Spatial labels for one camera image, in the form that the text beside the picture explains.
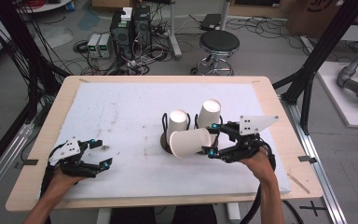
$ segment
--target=white paper cup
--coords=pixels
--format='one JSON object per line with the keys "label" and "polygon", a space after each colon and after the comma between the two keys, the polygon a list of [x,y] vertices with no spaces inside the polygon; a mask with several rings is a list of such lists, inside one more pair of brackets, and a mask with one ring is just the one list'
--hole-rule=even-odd
{"label": "white paper cup", "polygon": [[186,130],[187,124],[187,113],[181,109],[173,110],[168,121],[167,143],[170,143],[170,137],[173,132]]}
{"label": "white paper cup", "polygon": [[177,158],[200,152],[202,147],[210,147],[211,144],[211,135],[204,128],[173,132],[170,139],[172,154]]}
{"label": "white paper cup", "polygon": [[205,101],[197,118],[199,128],[206,128],[213,123],[219,123],[220,108],[220,103],[214,99]]}

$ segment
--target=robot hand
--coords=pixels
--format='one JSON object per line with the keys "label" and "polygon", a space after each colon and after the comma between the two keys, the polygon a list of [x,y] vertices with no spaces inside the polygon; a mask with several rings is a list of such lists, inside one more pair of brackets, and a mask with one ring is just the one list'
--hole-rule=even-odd
{"label": "robot hand", "polygon": [[[207,154],[210,159],[220,159],[227,163],[251,158],[260,147],[264,147],[268,155],[273,156],[269,144],[260,138],[258,132],[267,128],[276,120],[278,120],[278,117],[274,116],[241,117],[241,123],[229,121],[227,124],[213,124],[207,130],[209,133],[217,134],[215,142],[211,147],[202,147],[203,153]],[[220,133],[226,133],[229,140],[236,142],[236,145],[218,150],[216,140]]]}
{"label": "robot hand", "polygon": [[102,140],[81,142],[75,138],[53,149],[48,161],[53,166],[60,166],[62,172],[71,176],[95,177],[98,173],[108,170],[112,164],[112,158],[101,161],[99,164],[88,164],[81,160],[87,148],[101,147]]}

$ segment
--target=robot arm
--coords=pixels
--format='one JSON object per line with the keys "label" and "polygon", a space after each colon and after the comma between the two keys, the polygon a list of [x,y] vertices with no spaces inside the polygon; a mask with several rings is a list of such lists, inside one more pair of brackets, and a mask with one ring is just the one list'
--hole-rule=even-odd
{"label": "robot arm", "polygon": [[358,59],[350,63],[348,66],[345,66],[338,75],[337,84],[342,88],[353,91],[358,97],[358,82],[351,79],[351,77],[356,73],[357,66]]}

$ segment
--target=electronic device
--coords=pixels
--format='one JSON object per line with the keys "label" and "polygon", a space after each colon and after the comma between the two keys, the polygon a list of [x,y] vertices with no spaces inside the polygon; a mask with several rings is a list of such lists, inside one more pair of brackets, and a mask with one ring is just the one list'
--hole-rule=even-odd
{"label": "electronic device", "polygon": [[100,42],[101,35],[92,35],[87,48],[89,49],[89,56],[91,58],[101,57],[100,48],[98,48],[98,43]]}
{"label": "electronic device", "polygon": [[117,54],[132,60],[136,45],[133,44],[134,31],[132,21],[123,21],[121,19],[122,10],[113,14],[110,24],[110,33],[115,45]]}
{"label": "electronic device", "polygon": [[123,7],[123,11],[121,12],[121,20],[130,21],[131,16],[132,16],[132,7]]}
{"label": "electronic device", "polygon": [[145,49],[152,45],[150,26],[150,6],[136,7],[133,12],[138,47]]}
{"label": "electronic device", "polygon": [[101,35],[100,42],[98,44],[100,48],[101,57],[110,58],[113,52],[113,42],[110,34]]}

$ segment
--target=floor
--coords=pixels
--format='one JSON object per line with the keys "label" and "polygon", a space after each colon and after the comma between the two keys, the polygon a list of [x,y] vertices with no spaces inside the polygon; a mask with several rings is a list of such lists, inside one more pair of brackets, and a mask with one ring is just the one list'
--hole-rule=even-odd
{"label": "floor", "polygon": [[[79,55],[72,51],[72,46],[77,41],[87,39],[93,32],[108,31],[111,16],[109,13],[94,12],[87,4],[82,6],[72,13],[60,8],[36,16],[41,25],[61,26],[71,31],[73,40],[54,50],[74,74],[81,74],[82,71],[86,71],[84,69],[87,65],[81,61],[70,61],[79,58]],[[193,17],[197,21],[203,19],[202,15]],[[198,44],[200,36],[189,35],[202,33],[198,28],[199,25],[187,15],[178,16],[176,24],[177,28],[181,28],[180,31],[177,31],[177,34],[179,34],[177,39],[183,56],[179,60],[150,64],[150,71],[147,75],[190,75],[190,69],[206,56],[205,52],[200,50]],[[241,42],[240,50],[228,59],[235,70],[234,76],[265,76],[274,83],[293,74],[307,60],[306,51],[298,39],[288,36],[281,37],[271,33],[287,33],[284,21],[271,21],[268,26],[263,24],[264,32],[262,34],[260,30],[258,30],[258,34],[252,32],[255,30],[252,27],[252,25],[255,25],[254,23],[248,23],[248,26],[243,26],[244,24],[244,21],[235,19],[229,21],[227,25],[227,30],[236,35]],[[352,43],[350,42],[339,43],[328,61],[347,63],[350,61],[349,58],[357,58],[358,49],[353,50],[351,47]],[[109,60],[99,61],[101,67],[109,63],[111,63]],[[277,93],[283,93],[286,89],[287,87],[280,88]],[[301,101],[300,97],[298,100],[299,108],[301,108]],[[17,68],[2,51],[0,52],[0,139],[26,103],[27,87]],[[321,163],[346,221],[358,223],[358,129],[345,126],[317,77],[313,85],[309,121],[310,136],[317,148]],[[35,127],[30,139],[37,134],[39,129],[40,127]],[[32,143],[24,149],[24,157],[27,156],[31,147]],[[0,223],[20,223],[26,216],[26,213],[10,213],[5,208],[7,197],[21,171],[21,169],[16,168],[18,162],[21,162],[20,158],[17,158],[11,164],[10,169],[0,182]],[[322,199],[292,200],[290,203],[305,223],[331,223],[327,212],[324,210],[325,206]],[[317,209],[307,208],[311,207],[312,204]],[[240,203],[242,216],[246,214],[250,205],[251,203]],[[224,204],[215,204],[214,208],[218,223],[230,223]],[[158,223],[170,223],[174,207],[169,206],[163,209],[164,207],[156,208]],[[285,205],[283,209],[286,223],[298,223],[293,213]],[[51,216],[53,223],[95,223],[98,210],[54,211]],[[259,215],[256,215],[252,223],[259,222]]]}

